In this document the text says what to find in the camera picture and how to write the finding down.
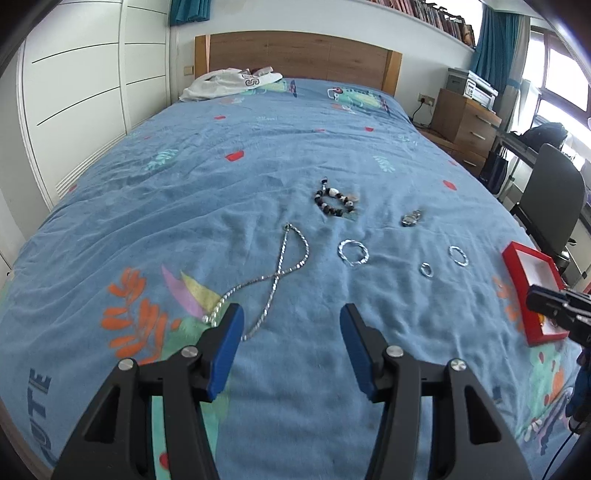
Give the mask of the red shallow box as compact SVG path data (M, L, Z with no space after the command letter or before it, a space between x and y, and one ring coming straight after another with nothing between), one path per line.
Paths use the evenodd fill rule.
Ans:
M564 340L568 331L553 318L560 309L555 297L565 289L552 258L512 241L502 253L513 281L529 346Z

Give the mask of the small silver charm cluster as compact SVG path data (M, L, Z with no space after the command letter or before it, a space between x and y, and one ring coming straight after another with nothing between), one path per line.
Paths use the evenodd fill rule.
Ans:
M422 216L423 212L421 210L414 210L401 217L401 225L403 227L413 227L421 220Z

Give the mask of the grey desk chair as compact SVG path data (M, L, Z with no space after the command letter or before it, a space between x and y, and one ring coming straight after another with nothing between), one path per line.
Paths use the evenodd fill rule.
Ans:
M551 144L538 152L521 199L510 214L517 217L542 253L563 275L571 264L567 243L586 201L586 186L571 159Z

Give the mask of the dark blue hanging bag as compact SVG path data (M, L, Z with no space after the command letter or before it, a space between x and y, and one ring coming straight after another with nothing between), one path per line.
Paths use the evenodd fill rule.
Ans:
M500 193L507 176L508 162L503 152L501 146L490 151L479 176L479 181L493 195Z

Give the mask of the desk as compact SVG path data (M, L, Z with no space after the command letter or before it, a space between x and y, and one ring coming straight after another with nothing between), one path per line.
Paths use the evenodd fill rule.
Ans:
M521 141L520 135L514 132L497 132L496 142L521 158L530 167L537 161L538 152ZM576 137L568 134L562 146L562 152L569 156L579 171L590 162L590 149Z

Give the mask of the low wooden nightstand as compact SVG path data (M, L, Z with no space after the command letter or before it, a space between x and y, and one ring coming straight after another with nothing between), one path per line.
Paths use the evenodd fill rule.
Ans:
M435 131L428 128L418 128L419 132L427 139L435 143L440 149L444 150L457 163L461 164L474 177L479 177L486 163L486 158L468 150L466 147L459 146L449 140L446 140Z

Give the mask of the white printer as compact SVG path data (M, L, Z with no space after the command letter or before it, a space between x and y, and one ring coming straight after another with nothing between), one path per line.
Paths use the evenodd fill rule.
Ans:
M472 99L492 111L498 91L487 81L470 70L448 69L446 89Z

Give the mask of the right teal curtain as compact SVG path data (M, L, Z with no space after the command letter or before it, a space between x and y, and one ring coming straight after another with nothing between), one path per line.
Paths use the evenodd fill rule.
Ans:
M483 7L480 37L470 70L502 92L509 79L521 16Z

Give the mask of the blue patterned bedspread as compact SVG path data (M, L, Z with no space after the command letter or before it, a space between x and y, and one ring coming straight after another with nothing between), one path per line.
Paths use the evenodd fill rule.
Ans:
M353 303L417 359L466 361L546 478L576 443L579 348L527 344L512 241L529 239L389 96L294 80L174 104L22 247L1 294L2 428L48 478L119 360L164 360L235 302L246 339L204 406L221 477L360 479L381 409L339 330Z

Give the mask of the row of books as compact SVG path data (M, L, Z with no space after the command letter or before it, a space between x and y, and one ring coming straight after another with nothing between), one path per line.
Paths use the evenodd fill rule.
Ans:
M446 32L470 48L477 46L474 29L461 15L451 13L446 7L423 0L370 0Z

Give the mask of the wooden headboard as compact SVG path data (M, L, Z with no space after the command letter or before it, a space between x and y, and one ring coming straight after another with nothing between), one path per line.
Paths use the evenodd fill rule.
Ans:
M403 55L365 42L294 31L245 31L194 38L194 76L270 66L285 77L337 81L396 94Z

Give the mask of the white garment on bed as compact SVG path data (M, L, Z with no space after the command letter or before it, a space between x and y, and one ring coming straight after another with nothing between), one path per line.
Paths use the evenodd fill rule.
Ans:
M182 91L179 100L204 101L231 96L276 83L281 79L283 75L272 67L263 67L254 73L238 68L214 70L194 79Z

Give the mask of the white wardrobe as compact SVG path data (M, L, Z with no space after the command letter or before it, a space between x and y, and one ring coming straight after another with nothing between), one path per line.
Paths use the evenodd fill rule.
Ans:
M110 148L170 103L169 2L61 1L17 60L17 106L53 208Z

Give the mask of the left teal curtain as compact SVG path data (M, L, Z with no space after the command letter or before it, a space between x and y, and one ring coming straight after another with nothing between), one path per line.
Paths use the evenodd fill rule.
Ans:
M172 0L169 25L204 22L211 18L211 0Z

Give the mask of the wall power socket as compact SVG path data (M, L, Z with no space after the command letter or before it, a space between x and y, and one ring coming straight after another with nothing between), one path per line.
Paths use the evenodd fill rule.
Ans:
M434 97L429 96L429 95L420 94L418 97L418 101L421 104L425 104L427 106L434 106L436 99Z

